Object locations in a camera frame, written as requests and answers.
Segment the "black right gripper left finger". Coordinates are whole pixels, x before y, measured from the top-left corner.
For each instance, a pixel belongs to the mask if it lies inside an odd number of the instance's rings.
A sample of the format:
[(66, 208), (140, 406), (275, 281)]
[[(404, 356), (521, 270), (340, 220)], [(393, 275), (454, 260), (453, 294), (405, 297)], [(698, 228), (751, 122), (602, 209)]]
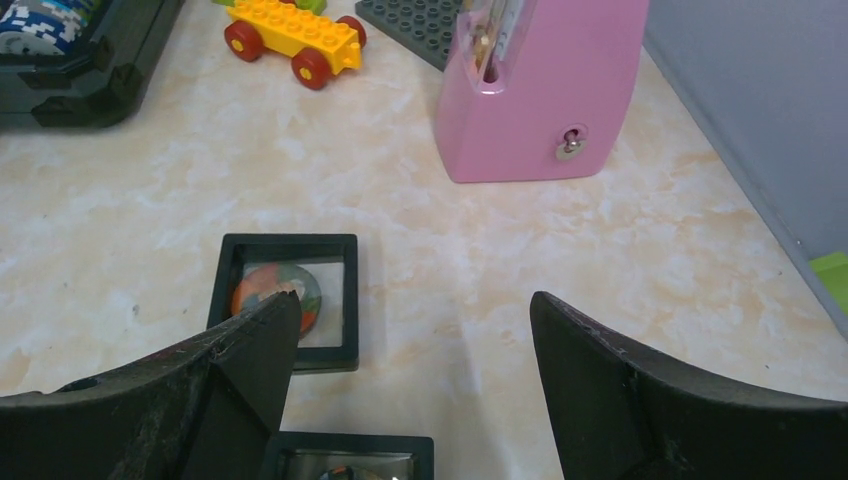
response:
[(280, 427), (300, 315), (253, 309), (124, 366), (1, 400), (5, 479), (254, 479)]

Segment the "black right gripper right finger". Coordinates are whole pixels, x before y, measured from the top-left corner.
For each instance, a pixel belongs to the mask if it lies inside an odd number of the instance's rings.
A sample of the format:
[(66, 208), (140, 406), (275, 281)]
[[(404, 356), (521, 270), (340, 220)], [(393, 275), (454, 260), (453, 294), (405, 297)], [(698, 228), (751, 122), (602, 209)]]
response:
[(529, 316), (567, 479), (843, 479), (847, 406), (698, 368), (538, 291)]

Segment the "black square frame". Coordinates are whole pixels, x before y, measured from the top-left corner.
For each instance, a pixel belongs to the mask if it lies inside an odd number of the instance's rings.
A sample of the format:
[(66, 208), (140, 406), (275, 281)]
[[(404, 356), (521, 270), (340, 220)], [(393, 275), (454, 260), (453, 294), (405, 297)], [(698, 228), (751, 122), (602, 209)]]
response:
[[(295, 374), (355, 371), (360, 363), (359, 242), (351, 233), (258, 234), (228, 233), (221, 243), (206, 326), (212, 328), (233, 316), (281, 297), (294, 302), (300, 315), (293, 367)], [(231, 297), (253, 267), (263, 263), (293, 263), (314, 275), (323, 300), (317, 323), (300, 338), (301, 305), (295, 292), (280, 292), (231, 314)]]
[(398, 479), (435, 478), (429, 437), (317, 432), (280, 432), (272, 437), (260, 479), (317, 479), (343, 465), (362, 466)]

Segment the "colourful round enamel brooch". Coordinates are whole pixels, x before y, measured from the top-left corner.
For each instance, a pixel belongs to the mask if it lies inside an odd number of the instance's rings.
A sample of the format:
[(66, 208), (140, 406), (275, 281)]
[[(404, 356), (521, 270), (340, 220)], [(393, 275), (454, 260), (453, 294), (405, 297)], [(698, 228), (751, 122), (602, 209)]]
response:
[(305, 338), (317, 323), (323, 294), (314, 275), (297, 264), (269, 262), (250, 269), (232, 294), (231, 314), (280, 292), (297, 294), (302, 312), (300, 338)]

